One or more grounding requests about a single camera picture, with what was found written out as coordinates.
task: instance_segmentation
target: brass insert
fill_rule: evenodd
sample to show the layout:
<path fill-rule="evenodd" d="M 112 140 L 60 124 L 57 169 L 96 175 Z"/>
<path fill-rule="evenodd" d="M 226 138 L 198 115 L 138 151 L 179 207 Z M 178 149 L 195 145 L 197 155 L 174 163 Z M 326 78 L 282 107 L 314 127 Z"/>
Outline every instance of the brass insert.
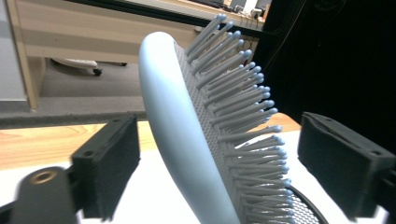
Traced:
<path fill-rule="evenodd" d="M 44 171 L 34 175 L 30 180 L 32 184 L 43 184 L 53 179 L 57 174 L 58 173 L 56 171 Z"/>

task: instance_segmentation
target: paddle hairbrush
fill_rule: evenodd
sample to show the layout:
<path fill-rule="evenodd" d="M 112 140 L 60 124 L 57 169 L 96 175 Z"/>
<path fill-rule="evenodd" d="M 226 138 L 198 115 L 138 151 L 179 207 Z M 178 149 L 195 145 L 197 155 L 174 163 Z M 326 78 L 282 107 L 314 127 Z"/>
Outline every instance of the paddle hairbrush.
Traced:
<path fill-rule="evenodd" d="M 240 32 L 218 15 L 185 49 L 165 33 L 148 35 L 139 76 L 148 121 L 163 161 L 202 223 L 292 223 L 283 142 L 246 141 L 277 110 Z"/>

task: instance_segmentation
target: hairbrush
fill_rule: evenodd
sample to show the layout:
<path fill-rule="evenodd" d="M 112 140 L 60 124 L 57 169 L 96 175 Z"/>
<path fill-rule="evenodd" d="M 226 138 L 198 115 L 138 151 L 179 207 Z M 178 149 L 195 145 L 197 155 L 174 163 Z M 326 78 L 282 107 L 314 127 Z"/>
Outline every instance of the hairbrush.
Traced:
<path fill-rule="evenodd" d="M 217 15 L 187 48 L 145 37 L 139 77 L 163 161 L 201 223 L 293 223 L 281 126 L 251 131 L 277 113 L 241 33 Z M 255 137 L 267 134 L 262 140 Z"/>

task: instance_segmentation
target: hairbrush bristle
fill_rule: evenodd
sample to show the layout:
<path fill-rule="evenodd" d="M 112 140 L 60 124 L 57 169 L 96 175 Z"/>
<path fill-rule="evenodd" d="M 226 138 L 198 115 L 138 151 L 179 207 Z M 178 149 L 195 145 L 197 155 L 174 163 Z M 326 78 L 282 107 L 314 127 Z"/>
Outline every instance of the hairbrush bristle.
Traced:
<path fill-rule="evenodd" d="M 290 180 L 283 179 L 289 170 L 286 151 L 280 147 L 284 142 L 273 135 L 244 144 L 281 131 L 280 126 L 267 126 L 249 132 L 277 113 L 274 102 L 265 100 L 270 89 L 260 86 L 259 66 L 241 64 L 250 57 L 250 50 L 230 57 L 243 44 L 240 32 L 219 40 L 231 23 L 214 35 L 224 20 L 225 15 L 218 15 L 185 50 L 176 45 L 183 77 L 240 221 L 293 223 L 292 192 L 286 189 Z"/>

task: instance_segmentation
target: black curtain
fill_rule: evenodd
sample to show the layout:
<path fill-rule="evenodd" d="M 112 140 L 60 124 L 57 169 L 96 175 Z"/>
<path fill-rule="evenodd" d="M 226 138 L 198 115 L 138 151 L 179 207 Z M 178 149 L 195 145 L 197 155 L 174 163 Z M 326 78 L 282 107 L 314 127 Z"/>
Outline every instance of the black curtain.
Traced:
<path fill-rule="evenodd" d="M 280 112 L 335 119 L 396 154 L 395 0 L 274 0 L 264 32 L 253 60 Z"/>

